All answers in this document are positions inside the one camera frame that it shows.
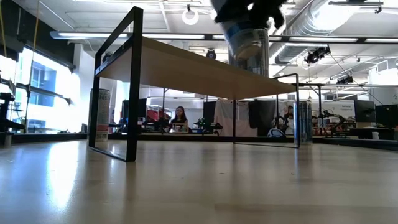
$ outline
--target window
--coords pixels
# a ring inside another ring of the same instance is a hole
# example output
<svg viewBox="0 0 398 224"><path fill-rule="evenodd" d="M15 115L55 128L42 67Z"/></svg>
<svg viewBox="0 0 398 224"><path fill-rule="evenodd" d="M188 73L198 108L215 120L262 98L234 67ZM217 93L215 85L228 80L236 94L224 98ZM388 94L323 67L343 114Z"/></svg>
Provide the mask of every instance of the window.
<svg viewBox="0 0 398 224"><path fill-rule="evenodd" d="M13 59L0 55L1 78L14 81L17 63Z"/></svg>
<svg viewBox="0 0 398 224"><path fill-rule="evenodd" d="M19 54L16 82L65 96L72 90L71 81L69 68L27 48Z"/></svg>
<svg viewBox="0 0 398 224"><path fill-rule="evenodd" d="M44 94L32 92L30 94L29 104L53 107L54 96L47 96Z"/></svg>
<svg viewBox="0 0 398 224"><path fill-rule="evenodd" d="M45 128L45 121L29 120L28 127Z"/></svg>
<svg viewBox="0 0 398 224"><path fill-rule="evenodd" d="M27 106L27 93L26 90L17 88L15 101L10 102L8 119L13 122L19 124L25 124L25 115L26 115L26 106ZM23 130L13 129L12 132L23 133Z"/></svg>
<svg viewBox="0 0 398 224"><path fill-rule="evenodd" d="M46 66L33 62L32 87L55 92L55 81L57 80L57 71Z"/></svg>

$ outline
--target fluorescent light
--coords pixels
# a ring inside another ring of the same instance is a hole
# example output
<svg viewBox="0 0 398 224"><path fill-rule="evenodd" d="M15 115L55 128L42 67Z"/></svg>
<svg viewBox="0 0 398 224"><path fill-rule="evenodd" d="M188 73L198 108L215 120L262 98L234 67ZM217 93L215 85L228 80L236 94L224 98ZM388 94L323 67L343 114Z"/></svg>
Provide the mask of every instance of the fluorescent light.
<svg viewBox="0 0 398 224"><path fill-rule="evenodd" d="M143 34L142 36L152 39L193 39L203 40L204 35L198 34Z"/></svg>
<svg viewBox="0 0 398 224"><path fill-rule="evenodd" d="M289 41L296 42L357 42L358 38L346 38L346 37L291 37Z"/></svg>
<svg viewBox="0 0 398 224"><path fill-rule="evenodd" d="M61 32L61 37L72 37L72 38L108 38L111 34L109 33L82 33L82 32ZM120 34L118 38L127 38L127 34Z"/></svg>
<svg viewBox="0 0 398 224"><path fill-rule="evenodd" d="M161 96L148 96L148 99L163 99ZM200 97L189 97L189 96L176 96L176 97L165 97L166 100L204 100L206 97L200 98Z"/></svg>
<svg viewBox="0 0 398 224"><path fill-rule="evenodd" d="M330 87L368 87L368 88L398 88L398 85L372 85L372 84L325 84Z"/></svg>
<svg viewBox="0 0 398 224"><path fill-rule="evenodd" d="M160 1L146 1L146 0L74 0L74 1L80 1L80 2L107 2L107 3L143 3L143 4L158 4L160 2L164 3L164 4L191 4L191 5L201 5L200 1L184 1L184 0L168 0L168 1L164 1L164 0L160 0Z"/></svg>
<svg viewBox="0 0 398 224"><path fill-rule="evenodd" d="M280 41L281 39L282 37L273 37L273 36L268 37L268 41Z"/></svg>
<svg viewBox="0 0 398 224"><path fill-rule="evenodd" d="M311 44L311 43L286 43L289 47L328 47L327 44Z"/></svg>
<svg viewBox="0 0 398 224"><path fill-rule="evenodd" d="M397 43L398 38L368 38L365 43Z"/></svg>
<svg viewBox="0 0 398 224"><path fill-rule="evenodd" d="M272 41L280 41L282 37L280 36L272 36L270 35L268 37L268 41L272 42ZM213 35L213 40L225 40L225 36L224 35Z"/></svg>
<svg viewBox="0 0 398 224"><path fill-rule="evenodd" d="M215 40L225 40L224 35L213 35L213 39Z"/></svg>
<svg viewBox="0 0 398 224"><path fill-rule="evenodd" d="M285 3L285 4L283 4L281 6L282 10L283 9L290 9L290 8L293 8L293 7L296 7L296 3L295 2L287 2L287 3Z"/></svg>
<svg viewBox="0 0 398 224"><path fill-rule="evenodd" d="M329 6L382 6L383 2L346 2L346 1L330 1Z"/></svg>

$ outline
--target ceiling light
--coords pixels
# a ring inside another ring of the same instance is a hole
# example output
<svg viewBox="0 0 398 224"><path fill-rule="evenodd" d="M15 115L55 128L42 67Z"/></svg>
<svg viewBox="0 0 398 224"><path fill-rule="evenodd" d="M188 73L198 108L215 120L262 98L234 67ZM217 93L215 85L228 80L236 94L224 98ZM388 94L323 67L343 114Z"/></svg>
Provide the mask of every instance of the ceiling light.
<svg viewBox="0 0 398 224"><path fill-rule="evenodd" d="M158 4L160 2L164 4L191 4L191 5L201 5L201 1L192 1L192 0L160 0L160 1L146 1L146 0L74 0L74 1L81 1L81 2L106 2L106 3L143 3L143 4Z"/></svg>
<svg viewBox="0 0 398 224"><path fill-rule="evenodd" d="M296 7L296 3L295 2L287 2L285 4L283 4L280 8L283 9L290 9Z"/></svg>
<svg viewBox="0 0 398 224"><path fill-rule="evenodd" d="M282 37L273 37L273 36L268 37L269 42L280 41L281 39L282 39Z"/></svg>
<svg viewBox="0 0 398 224"><path fill-rule="evenodd" d="M327 44L311 44L311 43L286 43L289 47L328 47Z"/></svg>
<svg viewBox="0 0 398 224"><path fill-rule="evenodd" d="M60 32L58 33L61 37L73 37L73 38L108 38L110 33L90 33L90 32ZM127 34L120 34L118 38L128 38Z"/></svg>
<svg viewBox="0 0 398 224"><path fill-rule="evenodd" d="M309 51L308 55L305 57L304 61L310 65L317 63L319 60L323 59L325 55L330 54L330 48L326 45L326 47L319 47L315 50Z"/></svg>
<svg viewBox="0 0 398 224"><path fill-rule="evenodd" d="M143 34L143 37L151 39L187 39L187 40L203 40L204 35L199 34Z"/></svg>
<svg viewBox="0 0 398 224"><path fill-rule="evenodd" d="M380 1L374 2L348 2L348 1L331 1L330 6L382 6L384 3Z"/></svg>
<svg viewBox="0 0 398 224"><path fill-rule="evenodd" d="M398 38L367 38L365 43L398 43Z"/></svg>
<svg viewBox="0 0 398 224"><path fill-rule="evenodd" d="M215 40L225 40L224 35L213 35L213 39Z"/></svg>
<svg viewBox="0 0 398 224"><path fill-rule="evenodd" d="M346 38L346 37L291 37L289 41L293 42L357 42L358 38Z"/></svg>
<svg viewBox="0 0 398 224"><path fill-rule="evenodd" d="M193 12L193 17L191 19L187 18L187 13L188 12ZM185 9L184 12L182 13L182 21L184 21L185 24L187 25L195 25L199 21L199 13L198 11L191 9Z"/></svg>
<svg viewBox="0 0 398 224"><path fill-rule="evenodd" d="M354 82L354 78L350 75L337 79L336 84L350 84Z"/></svg>

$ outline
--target computer monitor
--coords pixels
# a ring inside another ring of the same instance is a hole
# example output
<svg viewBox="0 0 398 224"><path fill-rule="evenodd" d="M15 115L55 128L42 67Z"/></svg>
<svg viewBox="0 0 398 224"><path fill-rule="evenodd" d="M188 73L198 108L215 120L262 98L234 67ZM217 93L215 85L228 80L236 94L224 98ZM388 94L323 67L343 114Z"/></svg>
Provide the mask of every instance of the computer monitor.
<svg viewBox="0 0 398 224"><path fill-rule="evenodd" d="M147 114L147 99L139 99L138 100L138 118L145 118ZM124 100L122 102L122 118L129 117L129 100Z"/></svg>
<svg viewBox="0 0 398 224"><path fill-rule="evenodd" d="M375 123L376 111L374 102L367 100L354 100L356 122Z"/></svg>
<svg viewBox="0 0 398 224"><path fill-rule="evenodd" d="M388 128L398 126L398 105L376 106L376 121Z"/></svg>

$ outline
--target wooden tabletop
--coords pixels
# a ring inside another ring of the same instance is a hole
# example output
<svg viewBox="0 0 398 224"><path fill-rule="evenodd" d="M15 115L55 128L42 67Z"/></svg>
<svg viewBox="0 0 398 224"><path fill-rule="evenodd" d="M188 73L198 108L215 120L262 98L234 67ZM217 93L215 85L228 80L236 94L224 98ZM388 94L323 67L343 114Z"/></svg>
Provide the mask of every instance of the wooden tabletop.
<svg viewBox="0 0 398 224"><path fill-rule="evenodd" d="M97 75L130 82L131 54L130 47ZM290 84L145 37L141 84L231 100L295 92Z"/></svg>

